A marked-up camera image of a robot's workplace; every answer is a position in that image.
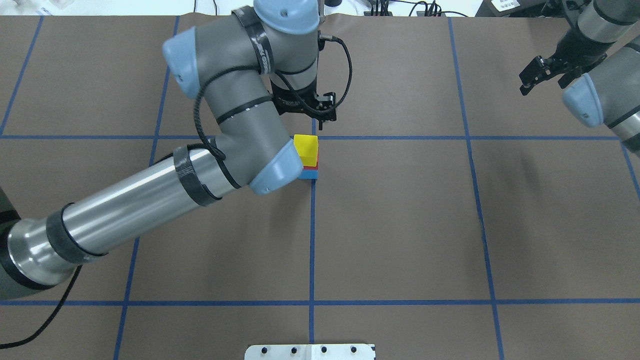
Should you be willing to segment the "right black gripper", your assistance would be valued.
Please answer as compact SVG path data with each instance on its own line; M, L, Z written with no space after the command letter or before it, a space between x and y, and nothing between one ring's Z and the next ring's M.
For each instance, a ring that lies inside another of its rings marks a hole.
M589 68L608 50L608 43L588 38L580 32L567 32L558 42L550 59L541 55L534 57L519 73L522 96L553 76L573 71L574 68Z

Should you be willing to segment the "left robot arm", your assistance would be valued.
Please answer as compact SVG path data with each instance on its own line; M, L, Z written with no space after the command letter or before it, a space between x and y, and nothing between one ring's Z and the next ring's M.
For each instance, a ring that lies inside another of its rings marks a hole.
M275 93L263 75L284 75L295 91L317 80L319 5L315 0L255 0L231 15L193 26L163 43L170 73L205 101L221 132L176 148L166 159L42 219L22 219L1 201L1 299L61 284L124 242L248 186L268 194L303 170Z

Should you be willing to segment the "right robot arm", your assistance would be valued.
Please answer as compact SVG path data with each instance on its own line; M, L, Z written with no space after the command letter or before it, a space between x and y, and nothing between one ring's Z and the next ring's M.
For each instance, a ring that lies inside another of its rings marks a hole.
M640 153L639 39L607 55L639 22L637 0L547 0L544 16L563 16L569 30L548 58L537 55L521 73L522 95L558 76L562 102L588 128L604 125L627 151Z

